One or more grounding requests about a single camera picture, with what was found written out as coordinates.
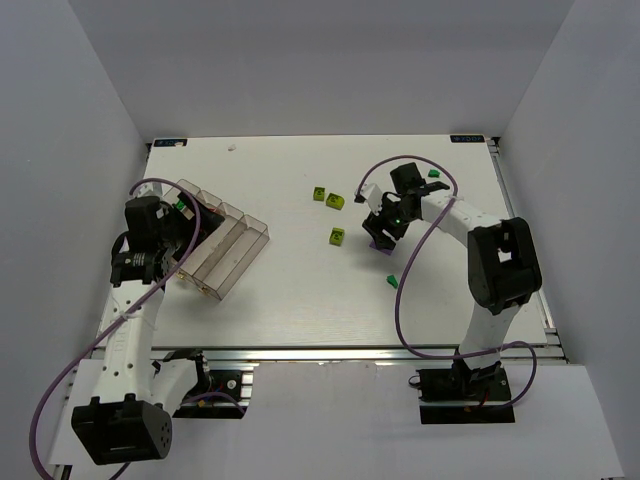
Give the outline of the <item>purple plate green lego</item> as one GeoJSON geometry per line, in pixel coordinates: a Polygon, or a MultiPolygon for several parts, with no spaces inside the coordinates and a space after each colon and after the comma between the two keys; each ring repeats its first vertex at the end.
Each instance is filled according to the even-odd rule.
{"type": "Polygon", "coordinates": [[[372,240],[369,243],[369,247],[372,248],[373,250],[375,250],[377,252],[380,252],[380,253],[382,253],[384,255],[387,255],[387,256],[391,256],[393,254],[393,252],[394,252],[393,248],[392,249],[388,249],[388,248],[378,247],[374,240],[372,240]]]}

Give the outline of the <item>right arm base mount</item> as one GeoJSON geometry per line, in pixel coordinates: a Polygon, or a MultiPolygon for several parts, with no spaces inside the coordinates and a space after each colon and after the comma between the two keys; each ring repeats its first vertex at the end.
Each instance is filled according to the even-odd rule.
{"type": "Polygon", "coordinates": [[[419,394],[423,425],[512,424],[515,413],[500,362],[477,375],[462,360],[449,368],[417,370],[408,385],[419,394]]]}

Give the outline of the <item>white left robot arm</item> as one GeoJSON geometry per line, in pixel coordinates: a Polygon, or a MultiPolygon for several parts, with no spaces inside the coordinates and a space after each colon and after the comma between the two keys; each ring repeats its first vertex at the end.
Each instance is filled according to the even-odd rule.
{"type": "Polygon", "coordinates": [[[182,402],[210,391],[202,350],[182,348],[154,361],[155,325],[170,273],[221,225],[222,216],[180,191],[126,202],[126,231],[111,254],[112,318],[102,369],[71,426],[99,465],[160,460],[172,444],[172,416],[182,402]]]}

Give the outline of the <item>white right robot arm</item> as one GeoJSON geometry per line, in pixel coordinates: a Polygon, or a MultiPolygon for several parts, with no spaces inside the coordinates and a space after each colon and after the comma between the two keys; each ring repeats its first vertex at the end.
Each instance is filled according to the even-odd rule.
{"type": "Polygon", "coordinates": [[[390,253],[415,221],[427,231],[441,230],[466,249],[467,283],[474,300],[469,327],[452,356],[472,379],[492,374],[506,349],[506,334],[516,314],[542,286],[542,274],[529,224],[521,217],[501,219],[462,199],[450,172],[444,181],[427,181],[421,157],[399,156],[390,173],[393,191],[362,179],[355,202],[368,206],[363,222],[374,249],[390,253]]]}

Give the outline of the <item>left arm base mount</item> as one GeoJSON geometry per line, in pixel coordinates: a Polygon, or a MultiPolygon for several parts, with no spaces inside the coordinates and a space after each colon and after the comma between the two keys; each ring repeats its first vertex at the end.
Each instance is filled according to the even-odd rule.
{"type": "Polygon", "coordinates": [[[235,406],[243,401],[242,387],[244,373],[239,369],[220,369],[211,367],[204,355],[204,351],[196,348],[181,348],[170,351],[157,362],[156,370],[164,367],[170,361],[191,360],[196,364],[198,376],[197,384],[185,394],[188,399],[204,393],[222,393],[226,397],[210,396],[197,402],[183,403],[173,414],[174,418],[183,419],[242,419],[244,414],[235,406]]]}

